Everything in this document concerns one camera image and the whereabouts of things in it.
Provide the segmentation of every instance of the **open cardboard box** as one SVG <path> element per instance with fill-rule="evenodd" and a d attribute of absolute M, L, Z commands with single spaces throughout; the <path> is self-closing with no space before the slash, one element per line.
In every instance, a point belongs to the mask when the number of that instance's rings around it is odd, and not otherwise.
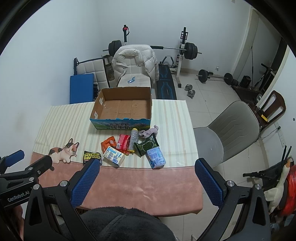
<path fill-rule="evenodd" d="M 148 130 L 151 109 L 150 87 L 107 88 L 100 91 L 90 121 L 96 129 Z"/>

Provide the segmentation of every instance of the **power outlet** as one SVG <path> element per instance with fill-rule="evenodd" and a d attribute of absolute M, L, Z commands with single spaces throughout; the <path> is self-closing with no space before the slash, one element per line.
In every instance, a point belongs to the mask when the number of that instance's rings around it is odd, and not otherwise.
<path fill-rule="evenodd" d="M 278 123 L 278 122 L 275 122 L 275 123 L 274 123 L 274 126 L 275 126 L 276 128 L 278 128 L 278 127 L 279 127 L 279 123 Z M 284 147 L 284 146 L 286 145 L 286 142 L 285 142 L 285 139 L 284 139 L 283 132 L 281 131 L 281 129 L 279 129 L 279 130 L 277 131 L 277 133 L 278 133 L 278 135 L 279 135 L 279 139 L 280 139 L 280 141 L 281 141 L 281 146 Z"/>

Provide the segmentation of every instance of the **blue gripper pad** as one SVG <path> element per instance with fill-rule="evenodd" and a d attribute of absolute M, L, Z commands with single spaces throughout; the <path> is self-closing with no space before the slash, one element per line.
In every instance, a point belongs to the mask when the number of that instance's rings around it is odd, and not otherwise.
<path fill-rule="evenodd" d="M 71 204 L 73 207 L 80 206 L 89 192 L 94 180 L 100 171 L 100 162 L 95 159 L 89 168 L 82 175 L 76 186 L 72 189 Z"/>
<path fill-rule="evenodd" d="M 25 157 L 25 154 L 22 150 L 18 150 L 15 153 L 7 156 L 5 158 L 5 165 L 7 167 L 11 167 L 12 165 L 16 164 L 17 162 L 23 160 Z"/>
<path fill-rule="evenodd" d="M 224 198 L 223 191 L 215 181 L 209 170 L 204 166 L 200 159 L 195 162 L 195 174 L 200 180 L 203 188 L 209 196 L 212 204 L 217 207 L 222 207 Z"/>

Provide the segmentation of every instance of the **purple plush toy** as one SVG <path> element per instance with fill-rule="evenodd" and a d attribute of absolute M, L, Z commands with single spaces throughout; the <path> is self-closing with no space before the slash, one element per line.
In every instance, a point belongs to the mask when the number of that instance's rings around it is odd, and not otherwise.
<path fill-rule="evenodd" d="M 158 126 L 157 125 L 154 125 L 154 128 L 150 128 L 148 131 L 140 131 L 139 132 L 139 136 L 142 137 L 142 138 L 147 138 L 149 137 L 152 133 L 155 134 L 155 136 L 157 135 L 157 132 L 158 131 Z"/>

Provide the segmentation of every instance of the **goose plush toy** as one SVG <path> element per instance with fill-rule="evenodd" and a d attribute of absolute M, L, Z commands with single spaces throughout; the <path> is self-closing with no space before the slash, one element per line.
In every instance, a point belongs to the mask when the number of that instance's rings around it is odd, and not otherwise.
<path fill-rule="evenodd" d="M 264 192 L 265 200 L 270 202 L 268 206 L 269 214 L 271 214 L 275 208 L 279 205 L 284 192 L 284 182 L 290 171 L 290 160 L 284 165 L 281 173 L 281 178 L 275 188 L 271 188 Z"/>

